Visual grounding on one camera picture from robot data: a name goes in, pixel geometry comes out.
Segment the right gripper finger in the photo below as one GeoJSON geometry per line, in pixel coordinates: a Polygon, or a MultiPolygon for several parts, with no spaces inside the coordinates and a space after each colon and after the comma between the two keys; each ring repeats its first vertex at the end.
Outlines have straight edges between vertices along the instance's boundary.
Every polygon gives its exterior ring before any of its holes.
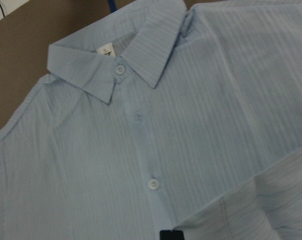
{"type": "Polygon", "coordinates": [[[184,227],[162,224],[159,227],[159,240],[185,240],[184,227]]]}

